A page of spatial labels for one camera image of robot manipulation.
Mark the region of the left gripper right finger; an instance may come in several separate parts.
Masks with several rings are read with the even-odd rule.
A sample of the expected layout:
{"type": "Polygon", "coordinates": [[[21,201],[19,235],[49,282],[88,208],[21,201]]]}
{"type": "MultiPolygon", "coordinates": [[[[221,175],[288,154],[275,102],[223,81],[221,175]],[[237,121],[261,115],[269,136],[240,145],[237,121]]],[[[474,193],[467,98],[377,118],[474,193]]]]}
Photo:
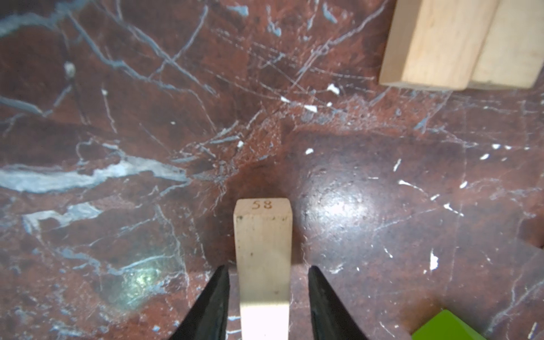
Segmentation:
{"type": "Polygon", "coordinates": [[[308,286],[314,339],[368,340],[319,267],[309,268],[308,286]]]}

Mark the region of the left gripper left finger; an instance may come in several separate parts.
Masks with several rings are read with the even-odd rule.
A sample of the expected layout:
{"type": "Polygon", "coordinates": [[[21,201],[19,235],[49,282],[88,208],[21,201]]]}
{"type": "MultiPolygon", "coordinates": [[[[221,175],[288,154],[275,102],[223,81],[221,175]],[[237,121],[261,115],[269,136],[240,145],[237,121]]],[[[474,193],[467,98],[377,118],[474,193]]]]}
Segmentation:
{"type": "Polygon", "coordinates": [[[228,324],[229,271],[219,266],[170,340],[224,340],[228,324]]]}

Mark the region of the plain wood block four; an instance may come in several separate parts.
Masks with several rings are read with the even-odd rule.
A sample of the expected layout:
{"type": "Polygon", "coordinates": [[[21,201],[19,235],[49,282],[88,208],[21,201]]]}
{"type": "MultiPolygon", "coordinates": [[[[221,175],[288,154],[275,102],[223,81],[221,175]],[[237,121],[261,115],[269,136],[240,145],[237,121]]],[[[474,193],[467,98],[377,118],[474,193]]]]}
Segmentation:
{"type": "Polygon", "coordinates": [[[243,339],[287,339],[293,212],[287,198],[239,199],[235,254],[243,339]]]}

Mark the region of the green block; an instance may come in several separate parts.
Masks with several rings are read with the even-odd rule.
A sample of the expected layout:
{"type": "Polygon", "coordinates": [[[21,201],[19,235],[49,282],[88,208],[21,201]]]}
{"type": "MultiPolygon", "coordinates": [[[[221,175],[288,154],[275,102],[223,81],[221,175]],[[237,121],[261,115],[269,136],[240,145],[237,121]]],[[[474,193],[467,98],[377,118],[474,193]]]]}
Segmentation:
{"type": "Polygon", "coordinates": [[[442,310],[412,334],[413,340],[485,340],[449,310],[442,310]]]}

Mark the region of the plain wood block two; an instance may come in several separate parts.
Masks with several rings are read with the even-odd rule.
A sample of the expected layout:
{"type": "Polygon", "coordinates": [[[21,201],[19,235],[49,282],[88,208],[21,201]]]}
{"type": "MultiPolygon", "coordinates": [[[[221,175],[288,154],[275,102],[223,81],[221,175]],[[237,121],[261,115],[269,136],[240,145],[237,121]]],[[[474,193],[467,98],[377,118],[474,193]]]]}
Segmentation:
{"type": "Polygon", "coordinates": [[[380,84],[466,89],[497,6],[497,1],[397,1],[380,84]]]}

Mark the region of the plain wood block one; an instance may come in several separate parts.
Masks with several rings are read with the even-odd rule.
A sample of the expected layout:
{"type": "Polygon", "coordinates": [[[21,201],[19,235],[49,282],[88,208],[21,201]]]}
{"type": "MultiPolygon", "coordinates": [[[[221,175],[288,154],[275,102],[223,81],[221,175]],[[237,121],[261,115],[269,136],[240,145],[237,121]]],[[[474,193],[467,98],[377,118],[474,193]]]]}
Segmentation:
{"type": "Polygon", "coordinates": [[[469,89],[530,89],[543,68],[543,0],[500,1],[469,89]]]}

